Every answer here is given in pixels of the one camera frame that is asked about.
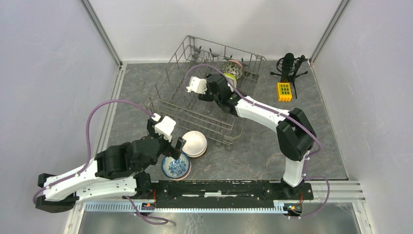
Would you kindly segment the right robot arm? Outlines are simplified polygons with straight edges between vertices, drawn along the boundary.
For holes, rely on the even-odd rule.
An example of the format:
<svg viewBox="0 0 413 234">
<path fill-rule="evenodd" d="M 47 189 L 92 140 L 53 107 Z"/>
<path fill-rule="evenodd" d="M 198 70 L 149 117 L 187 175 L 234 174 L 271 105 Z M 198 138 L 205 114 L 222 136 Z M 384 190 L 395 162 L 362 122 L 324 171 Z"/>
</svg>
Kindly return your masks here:
<svg viewBox="0 0 413 234">
<path fill-rule="evenodd" d="M 301 109 L 281 110 L 243 96 L 221 74 L 191 77 L 187 91 L 197 93 L 199 100 L 216 103 L 225 113 L 252 120 L 274 131 L 286 157 L 281 178 L 282 195 L 294 199 L 300 194 L 304 184 L 304 161 L 317 142 L 314 129 Z"/>
</svg>

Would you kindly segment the green and white bowl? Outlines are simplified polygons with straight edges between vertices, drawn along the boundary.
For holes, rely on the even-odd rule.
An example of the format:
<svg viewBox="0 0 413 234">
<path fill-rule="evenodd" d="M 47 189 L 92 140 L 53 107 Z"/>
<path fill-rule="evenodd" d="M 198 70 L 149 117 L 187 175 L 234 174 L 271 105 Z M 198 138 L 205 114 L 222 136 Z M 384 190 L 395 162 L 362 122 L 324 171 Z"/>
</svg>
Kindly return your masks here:
<svg viewBox="0 0 413 234">
<path fill-rule="evenodd" d="M 231 91 L 234 91 L 234 88 L 237 87 L 237 78 L 233 74 L 230 74 L 230 73 L 224 73 L 224 76 L 227 79 L 227 83 Z"/>
</svg>

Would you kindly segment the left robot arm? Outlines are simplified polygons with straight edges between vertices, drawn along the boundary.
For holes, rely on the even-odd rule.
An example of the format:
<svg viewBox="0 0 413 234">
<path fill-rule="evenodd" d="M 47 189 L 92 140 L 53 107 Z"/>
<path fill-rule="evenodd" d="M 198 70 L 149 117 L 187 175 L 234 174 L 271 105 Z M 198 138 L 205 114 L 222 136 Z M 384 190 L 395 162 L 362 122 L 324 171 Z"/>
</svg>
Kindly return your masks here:
<svg viewBox="0 0 413 234">
<path fill-rule="evenodd" d="M 76 204 L 102 198 L 134 197 L 147 199 L 155 184 L 146 173 L 161 155 L 178 159 L 186 140 L 172 145 L 176 122 L 169 117 L 148 119 L 148 134 L 138 140 L 108 147 L 83 166 L 62 175 L 40 174 L 41 191 L 34 198 L 36 209 L 61 213 Z"/>
</svg>

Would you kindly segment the floral brown patterned bowl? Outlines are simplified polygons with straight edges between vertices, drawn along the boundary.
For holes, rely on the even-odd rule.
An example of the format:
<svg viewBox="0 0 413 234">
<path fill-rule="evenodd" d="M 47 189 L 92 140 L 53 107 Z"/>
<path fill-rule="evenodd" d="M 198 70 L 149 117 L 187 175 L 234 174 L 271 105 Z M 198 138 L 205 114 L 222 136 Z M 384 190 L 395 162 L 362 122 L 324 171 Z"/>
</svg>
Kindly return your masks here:
<svg viewBox="0 0 413 234">
<path fill-rule="evenodd" d="M 235 59 L 230 59 L 223 63 L 221 70 L 223 73 L 231 74 L 236 80 L 239 80 L 244 74 L 244 66 Z"/>
</svg>

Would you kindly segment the grey wire dish rack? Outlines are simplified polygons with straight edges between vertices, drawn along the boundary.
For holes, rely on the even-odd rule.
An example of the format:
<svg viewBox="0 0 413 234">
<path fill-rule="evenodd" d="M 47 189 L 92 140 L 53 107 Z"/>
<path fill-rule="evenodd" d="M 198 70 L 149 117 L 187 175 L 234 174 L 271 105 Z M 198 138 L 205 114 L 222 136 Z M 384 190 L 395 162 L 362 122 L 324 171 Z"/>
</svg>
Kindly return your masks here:
<svg viewBox="0 0 413 234">
<path fill-rule="evenodd" d="M 144 103 L 185 130 L 232 145 L 241 138 L 245 120 L 224 102 L 234 89 L 255 95 L 266 64 L 262 55 L 188 35 L 146 88 Z"/>
</svg>

